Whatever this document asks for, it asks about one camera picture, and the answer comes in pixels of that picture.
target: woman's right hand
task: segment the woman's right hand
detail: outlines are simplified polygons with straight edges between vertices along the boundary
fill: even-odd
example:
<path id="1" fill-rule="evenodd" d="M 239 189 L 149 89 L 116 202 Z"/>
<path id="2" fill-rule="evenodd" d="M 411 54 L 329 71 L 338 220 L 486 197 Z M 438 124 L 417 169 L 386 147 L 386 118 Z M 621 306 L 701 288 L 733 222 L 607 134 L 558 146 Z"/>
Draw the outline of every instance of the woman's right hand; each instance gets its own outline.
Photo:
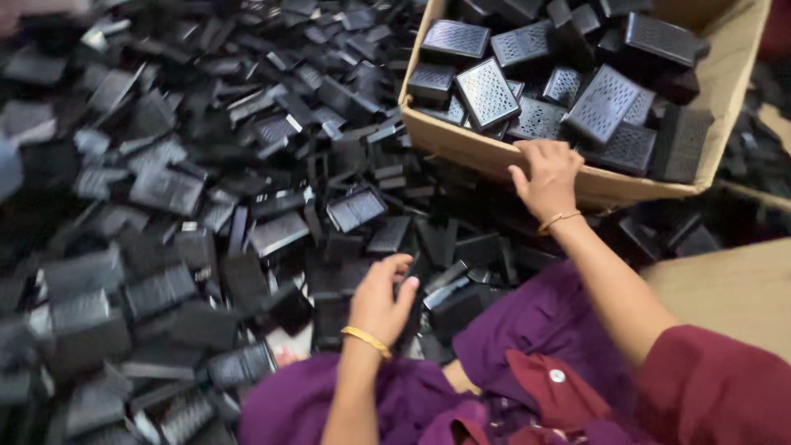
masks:
<path id="1" fill-rule="evenodd" d="M 558 213 L 577 211 L 574 178 L 585 159 L 568 143 L 559 141 L 519 141 L 513 145 L 530 162 L 530 181 L 516 165 L 508 168 L 517 194 L 530 213 L 544 223 Z"/>

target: woman's hand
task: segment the woman's hand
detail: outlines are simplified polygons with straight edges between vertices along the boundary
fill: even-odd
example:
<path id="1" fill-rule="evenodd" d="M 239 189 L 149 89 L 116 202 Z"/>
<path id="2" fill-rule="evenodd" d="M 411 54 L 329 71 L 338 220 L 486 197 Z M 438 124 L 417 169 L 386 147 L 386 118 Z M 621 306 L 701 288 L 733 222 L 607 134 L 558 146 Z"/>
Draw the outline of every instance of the woman's hand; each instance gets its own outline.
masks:
<path id="1" fill-rule="evenodd" d="M 558 213 L 576 211 L 574 178 L 585 164 L 583 157 L 568 143 L 559 141 L 519 141 L 513 145 L 530 161 L 530 181 L 519 167 L 508 168 L 530 213 L 544 223 Z"/>
<path id="2" fill-rule="evenodd" d="M 407 323 L 420 281 L 403 281 L 412 257 L 393 255 L 376 262 L 351 299 L 349 326 L 366 331 L 391 348 Z M 393 300 L 393 283 L 402 283 L 398 300 Z"/>

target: woman's arm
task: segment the woman's arm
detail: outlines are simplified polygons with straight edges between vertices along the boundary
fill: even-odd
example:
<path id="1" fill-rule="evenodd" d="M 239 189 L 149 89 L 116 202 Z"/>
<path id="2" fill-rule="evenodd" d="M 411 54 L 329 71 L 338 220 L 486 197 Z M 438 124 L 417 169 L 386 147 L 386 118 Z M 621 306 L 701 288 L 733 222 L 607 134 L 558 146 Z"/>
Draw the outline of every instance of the woman's arm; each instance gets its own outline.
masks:
<path id="1" fill-rule="evenodd" d="M 365 331 L 388 348 L 396 342 L 407 323 L 420 282 L 404 281 L 398 300 L 393 300 L 393 283 L 403 280 L 412 257 L 393 255 L 371 266 L 351 300 L 349 326 Z M 357 337 L 343 341 L 338 365 L 338 384 L 322 445 L 373 445 L 379 443 L 374 389 L 382 355 Z"/>
<path id="2" fill-rule="evenodd" d="M 569 144 L 557 141 L 521 141 L 514 145 L 530 161 L 530 181 L 522 169 L 509 167 L 528 210 L 542 223 L 558 213 L 575 212 L 574 178 L 585 163 L 582 156 Z M 679 319 L 601 241 L 585 218 L 560 219 L 549 230 L 577 267 L 612 340 L 633 364 L 642 364 L 660 334 L 678 325 Z"/>

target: woman's left hand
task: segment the woman's left hand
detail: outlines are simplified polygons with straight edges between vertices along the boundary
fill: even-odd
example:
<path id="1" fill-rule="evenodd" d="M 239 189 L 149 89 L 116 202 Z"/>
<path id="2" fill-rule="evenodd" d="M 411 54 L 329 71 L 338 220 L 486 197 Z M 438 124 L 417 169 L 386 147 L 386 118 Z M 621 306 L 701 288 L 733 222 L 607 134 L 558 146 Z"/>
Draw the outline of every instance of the woman's left hand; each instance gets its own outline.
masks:
<path id="1" fill-rule="evenodd" d="M 420 281 L 403 280 L 412 257 L 397 254 L 376 262 L 351 299 L 349 326 L 374 336 L 388 348 L 398 339 L 407 323 Z M 398 299 L 393 299 L 393 283 L 401 284 Z"/>

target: purple clothing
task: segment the purple clothing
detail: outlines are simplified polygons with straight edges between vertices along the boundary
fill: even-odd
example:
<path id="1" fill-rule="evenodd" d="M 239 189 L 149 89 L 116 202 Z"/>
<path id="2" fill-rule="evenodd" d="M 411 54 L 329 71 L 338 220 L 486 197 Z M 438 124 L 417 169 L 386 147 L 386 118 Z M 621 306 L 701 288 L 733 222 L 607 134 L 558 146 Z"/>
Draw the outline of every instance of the purple clothing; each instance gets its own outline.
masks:
<path id="1" fill-rule="evenodd" d="M 509 349 L 561 359 L 618 414 L 634 416 L 632 376 L 593 312 L 571 261 L 545 269 L 453 338 L 453 350 L 471 382 L 537 412 L 536 402 L 505 361 Z"/>
<path id="2" fill-rule="evenodd" d="M 319 443 L 335 392 L 339 358 L 338 354 L 320 354 L 261 382 L 244 401 L 240 443 Z M 376 392 L 383 445 L 417 443 L 438 415 L 475 400 L 472 394 L 456 394 L 442 369 L 427 360 L 396 358 L 384 364 L 377 375 Z"/>
<path id="3" fill-rule="evenodd" d="M 616 412 L 629 417 L 634 412 L 631 377 L 570 262 L 546 269 L 496 302 L 454 338 L 453 348 L 467 376 L 484 390 L 483 397 L 475 401 L 471 394 L 456 394 L 435 363 L 395 359 L 377 375 L 383 444 L 417 443 L 425 432 L 420 443 L 451 445 L 453 418 L 474 421 L 488 431 L 491 443 L 499 443 L 535 421 L 538 405 L 510 372 L 508 349 L 561 359 Z M 315 356 L 261 382 L 244 402 L 240 444 L 318 443 L 338 360 L 336 354 Z M 501 425 L 497 437 L 491 437 L 492 423 Z"/>

